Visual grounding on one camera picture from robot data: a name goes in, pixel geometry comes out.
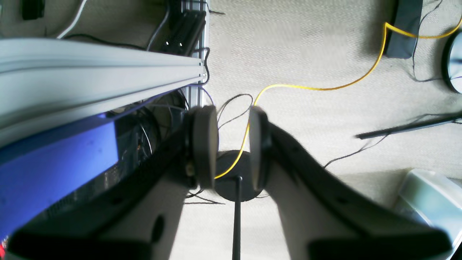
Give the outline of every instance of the floor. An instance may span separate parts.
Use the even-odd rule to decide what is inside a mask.
[[[45,19],[23,22],[18,2],[4,0],[0,28],[5,37],[52,36],[78,3],[47,0]],[[423,13],[436,3],[425,0]],[[210,7],[226,13],[210,18],[207,89],[218,105],[238,93],[255,97],[275,83],[336,87],[359,78],[378,55],[383,22],[390,21],[393,9],[389,0],[213,0]],[[145,45],[162,10],[148,0],[90,0],[75,33]],[[420,33],[443,32],[457,24],[461,12],[460,3],[444,0]],[[445,41],[419,41],[415,56],[419,79],[440,75]],[[369,77],[351,87],[328,92],[271,89],[259,105],[273,123],[325,164],[361,148],[367,141],[355,139],[358,133],[405,124],[425,113],[462,110],[462,95],[452,93],[440,80],[415,82],[411,71],[411,60],[383,58]],[[233,101],[223,122],[249,102]],[[246,122],[240,118],[220,130],[221,150],[239,148]],[[455,141],[459,135],[460,125],[447,124],[389,136],[374,148],[334,162],[328,170],[366,197],[391,207],[410,168],[462,179],[462,149]],[[233,203],[213,193],[204,197],[225,205],[185,205],[171,259],[231,258]],[[269,197],[242,205],[242,259],[289,259],[277,207]]]

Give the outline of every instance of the black antenna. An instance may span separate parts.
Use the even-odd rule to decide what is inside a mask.
[[[236,201],[234,202],[234,234],[232,238],[232,259],[241,259],[241,187],[242,177],[236,177]]]
[[[409,132],[409,131],[419,130],[423,128],[438,126],[442,124],[452,123],[461,118],[462,118],[462,113],[458,113],[452,116],[437,118],[433,120],[427,120],[421,123],[402,125],[402,126],[384,129],[384,130],[359,134],[359,135],[356,135],[356,137],[359,139],[368,139],[368,138],[373,138],[377,136],[386,136],[386,135],[392,135],[396,133]]]

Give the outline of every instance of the electronics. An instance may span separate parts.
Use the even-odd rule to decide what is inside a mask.
[[[204,70],[196,58],[66,40],[4,39],[0,49],[0,239],[120,160],[107,111]]]
[[[397,0],[396,2],[396,11],[392,25],[418,35],[423,0]],[[416,38],[391,31],[387,39],[385,55],[388,58],[408,59],[412,57],[416,42]]]

